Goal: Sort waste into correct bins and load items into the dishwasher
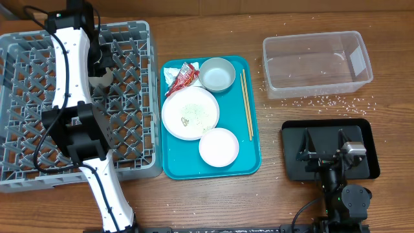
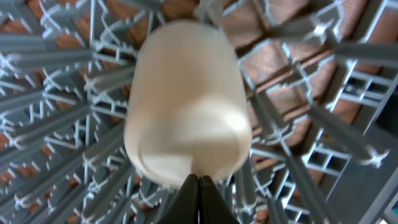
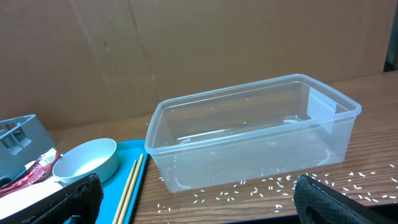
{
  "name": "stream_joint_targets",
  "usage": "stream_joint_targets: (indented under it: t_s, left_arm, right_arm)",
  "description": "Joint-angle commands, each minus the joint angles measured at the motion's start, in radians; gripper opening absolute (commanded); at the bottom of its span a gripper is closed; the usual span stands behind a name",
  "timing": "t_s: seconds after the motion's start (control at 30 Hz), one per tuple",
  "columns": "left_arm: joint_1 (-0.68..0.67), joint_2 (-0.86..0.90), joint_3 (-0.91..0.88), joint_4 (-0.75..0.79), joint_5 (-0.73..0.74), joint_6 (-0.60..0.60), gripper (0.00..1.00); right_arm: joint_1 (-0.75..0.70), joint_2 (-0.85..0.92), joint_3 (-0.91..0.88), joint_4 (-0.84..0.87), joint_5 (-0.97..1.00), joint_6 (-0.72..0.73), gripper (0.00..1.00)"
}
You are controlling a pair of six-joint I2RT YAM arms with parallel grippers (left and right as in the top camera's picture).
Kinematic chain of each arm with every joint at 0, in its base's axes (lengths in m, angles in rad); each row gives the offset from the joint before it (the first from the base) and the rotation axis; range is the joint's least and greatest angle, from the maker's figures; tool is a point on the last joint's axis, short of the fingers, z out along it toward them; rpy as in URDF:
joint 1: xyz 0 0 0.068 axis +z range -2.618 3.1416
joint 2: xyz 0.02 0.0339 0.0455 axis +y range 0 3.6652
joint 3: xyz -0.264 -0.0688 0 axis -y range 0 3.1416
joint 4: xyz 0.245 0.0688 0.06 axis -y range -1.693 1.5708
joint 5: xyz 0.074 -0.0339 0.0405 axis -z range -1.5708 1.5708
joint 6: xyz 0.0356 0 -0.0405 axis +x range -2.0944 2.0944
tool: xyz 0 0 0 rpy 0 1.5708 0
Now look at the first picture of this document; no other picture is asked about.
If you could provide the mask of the red snack wrapper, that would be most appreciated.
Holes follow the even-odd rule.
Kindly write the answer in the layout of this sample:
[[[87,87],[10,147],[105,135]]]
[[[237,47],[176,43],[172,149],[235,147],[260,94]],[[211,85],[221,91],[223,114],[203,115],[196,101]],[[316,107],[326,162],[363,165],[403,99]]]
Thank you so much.
[[[174,92],[179,91],[185,87],[189,87],[199,78],[199,74],[200,71],[197,70],[192,64],[184,62],[174,81],[169,86],[166,97],[169,97]]]

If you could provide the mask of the grey-green bowl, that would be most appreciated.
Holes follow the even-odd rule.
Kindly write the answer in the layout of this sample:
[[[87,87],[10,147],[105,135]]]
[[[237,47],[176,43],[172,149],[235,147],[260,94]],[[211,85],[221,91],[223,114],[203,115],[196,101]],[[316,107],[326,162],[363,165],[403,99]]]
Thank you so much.
[[[220,93],[233,84],[235,68],[224,58],[210,58],[201,65],[199,80],[207,90]]]

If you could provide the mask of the wooden chopstick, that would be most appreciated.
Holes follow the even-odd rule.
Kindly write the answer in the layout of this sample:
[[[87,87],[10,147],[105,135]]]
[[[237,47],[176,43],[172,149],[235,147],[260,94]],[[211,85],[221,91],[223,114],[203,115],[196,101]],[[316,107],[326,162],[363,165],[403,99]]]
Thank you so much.
[[[241,89],[242,89],[242,94],[243,94],[243,102],[245,106],[245,115],[246,115],[246,123],[247,123],[247,128],[248,128],[249,140],[252,141],[252,132],[250,130],[250,121],[249,121],[249,114],[248,114],[247,101],[246,101],[246,95],[245,95],[245,88],[243,85],[244,83],[243,83],[242,74],[240,74],[240,82],[241,82]]]
[[[248,97],[248,89],[247,89],[247,84],[246,84],[246,73],[245,70],[242,70],[242,75],[243,75],[243,85],[245,88],[245,95],[246,95],[246,101],[247,101],[247,108],[248,108],[248,114],[249,114],[249,121],[250,121],[250,130],[252,132],[252,139],[254,137],[254,132],[253,132],[253,125],[252,125],[252,116],[251,116],[251,110],[250,110],[250,101],[249,101],[249,97]]]

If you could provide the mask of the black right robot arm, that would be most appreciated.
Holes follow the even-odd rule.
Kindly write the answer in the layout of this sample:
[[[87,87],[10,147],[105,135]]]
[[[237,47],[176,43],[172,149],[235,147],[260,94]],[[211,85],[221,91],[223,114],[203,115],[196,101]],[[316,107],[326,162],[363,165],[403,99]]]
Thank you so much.
[[[325,203],[325,217],[317,217],[306,232],[368,232],[362,226],[367,219],[372,193],[363,186],[348,184],[345,172],[358,166],[366,158],[362,142],[352,141],[342,129],[338,130],[338,149],[333,154],[317,153],[311,134],[304,129],[298,161],[307,163],[305,171],[320,178],[322,197],[303,206],[294,216],[290,230],[294,232],[296,220],[309,206],[322,200]]]

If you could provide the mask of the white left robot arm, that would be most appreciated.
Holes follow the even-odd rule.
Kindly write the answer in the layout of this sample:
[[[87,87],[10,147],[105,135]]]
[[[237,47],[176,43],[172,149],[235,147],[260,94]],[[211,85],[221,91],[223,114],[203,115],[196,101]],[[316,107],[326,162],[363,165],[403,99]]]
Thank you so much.
[[[80,169],[100,210],[103,232],[140,232],[114,169],[111,124],[91,100],[89,77],[101,78],[114,65],[110,48],[99,43],[99,13],[86,1],[67,1],[65,10],[48,12],[39,26],[51,36],[56,86],[52,108],[41,114],[45,133],[34,150],[34,167],[46,174]],[[71,165],[50,169],[39,165],[47,137]]]

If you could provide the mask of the white paper cup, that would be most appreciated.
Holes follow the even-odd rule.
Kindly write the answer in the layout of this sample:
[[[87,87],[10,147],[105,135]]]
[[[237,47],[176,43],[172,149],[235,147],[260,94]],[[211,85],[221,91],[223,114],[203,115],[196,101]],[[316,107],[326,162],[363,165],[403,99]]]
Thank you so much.
[[[93,76],[89,77],[89,83],[94,87],[106,88],[110,86],[113,82],[113,73],[110,68],[105,69],[105,74],[103,76]]]

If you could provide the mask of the white napkin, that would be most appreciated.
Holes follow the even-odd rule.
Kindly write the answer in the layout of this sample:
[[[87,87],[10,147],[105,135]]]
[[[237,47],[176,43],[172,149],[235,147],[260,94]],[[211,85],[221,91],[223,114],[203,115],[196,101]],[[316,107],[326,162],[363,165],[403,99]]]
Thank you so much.
[[[181,72],[181,67],[182,67],[182,64],[178,68],[174,68],[174,67],[163,68],[164,79],[165,79],[165,83],[168,89],[170,89],[172,86],[175,86],[175,81],[176,81],[177,76]],[[190,86],[204,88],[203,84],[200,81],[200,78],[194,78],[190,83],[184,83],[183,85],[180,85],[179,87],[184,88],[184,87],[190,87]]]

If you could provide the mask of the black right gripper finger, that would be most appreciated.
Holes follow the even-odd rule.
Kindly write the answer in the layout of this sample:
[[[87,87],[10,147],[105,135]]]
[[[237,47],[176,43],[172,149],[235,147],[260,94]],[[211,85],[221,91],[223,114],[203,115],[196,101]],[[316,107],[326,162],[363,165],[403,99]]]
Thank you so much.
[[[314,147],[311,135],[309,133],[309,130],[305,128],[303,131],[301,146],[299,148],[297,155],[315,155],[315,154],[316,154],[316,149]]]
[[[338,151],[344,152],[346,145],[349,141],[349,137],[344,133],[343,129],[338,130]]]

